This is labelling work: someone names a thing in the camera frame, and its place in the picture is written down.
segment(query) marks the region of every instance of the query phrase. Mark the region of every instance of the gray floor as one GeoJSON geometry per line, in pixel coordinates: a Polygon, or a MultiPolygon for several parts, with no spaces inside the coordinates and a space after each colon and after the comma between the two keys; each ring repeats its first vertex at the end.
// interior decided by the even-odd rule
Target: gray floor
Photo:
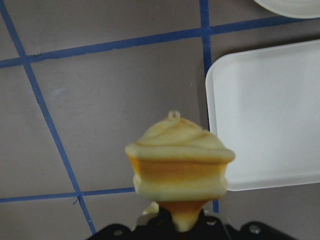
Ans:
{"type": "MultiPolygon", "coordinates": [[[[183,32],[203,27],[203,3],[4,1],[13,26],[8,31],[2,14],[1,240],[85,240],[93,228],[133,227],[150,202],[132,190],[124,147],[170,110],[208,128],[204,69],[219,57],[320,39],[319,19],[278,24],[278,15],[253,0],[209,0],[208,24],[226,31],[212,33],[208,62],[201,35],[183,32]],[[265,18],[266,26],[252,22],[265,18]],[[13,28],[27,63],[17,59],[13,28]],[[97,45],[113,41],[120,41],[116,49],[97,45]],[[84,54],[81,47],[92,45],[84,54]]],[[[319,183],[229,191],[219,210],[236,228],[258,220],[300,240],[320,236],[319,183]]]]}

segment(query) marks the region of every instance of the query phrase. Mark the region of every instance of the rectangular white tray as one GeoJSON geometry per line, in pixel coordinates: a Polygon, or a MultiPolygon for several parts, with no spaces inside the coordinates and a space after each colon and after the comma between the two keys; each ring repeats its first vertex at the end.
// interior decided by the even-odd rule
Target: rectangular white tray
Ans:
{"type": "Polygon", "coordinates": [[[227,54],[205,88],[228,190],[320,182],[320,40],[227,54]]]}

